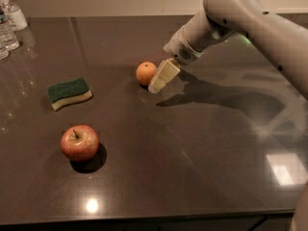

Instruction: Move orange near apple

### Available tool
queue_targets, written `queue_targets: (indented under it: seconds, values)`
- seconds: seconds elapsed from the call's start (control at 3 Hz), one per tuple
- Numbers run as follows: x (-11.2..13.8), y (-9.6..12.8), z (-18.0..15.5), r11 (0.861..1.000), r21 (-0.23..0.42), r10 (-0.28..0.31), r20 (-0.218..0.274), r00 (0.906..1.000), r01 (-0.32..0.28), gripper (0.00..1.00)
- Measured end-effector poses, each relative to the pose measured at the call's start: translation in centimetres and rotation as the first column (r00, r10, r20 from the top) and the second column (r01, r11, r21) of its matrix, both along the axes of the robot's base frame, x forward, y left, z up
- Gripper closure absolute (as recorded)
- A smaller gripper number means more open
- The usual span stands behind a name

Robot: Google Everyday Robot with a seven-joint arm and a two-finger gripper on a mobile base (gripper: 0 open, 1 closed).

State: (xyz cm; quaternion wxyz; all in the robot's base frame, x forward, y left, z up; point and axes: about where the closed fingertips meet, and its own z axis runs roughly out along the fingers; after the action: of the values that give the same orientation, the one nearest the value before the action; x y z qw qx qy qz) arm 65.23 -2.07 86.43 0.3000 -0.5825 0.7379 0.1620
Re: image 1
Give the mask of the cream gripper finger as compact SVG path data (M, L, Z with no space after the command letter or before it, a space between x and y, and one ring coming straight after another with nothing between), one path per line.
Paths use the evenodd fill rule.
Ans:
M151 93L158 93L171 80L173 80L178 75L179 72L180 72L180 64L176 60L172 58L163 60L160 63L155 75L153 76L148 86L148 90Z

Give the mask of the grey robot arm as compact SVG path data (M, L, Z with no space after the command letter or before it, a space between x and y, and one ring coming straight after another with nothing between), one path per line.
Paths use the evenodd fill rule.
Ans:
M148 90L157 93L205 50L241 34L308 98L308 30L268 11L259 0L203 0L203 8L164 46L161 61Z

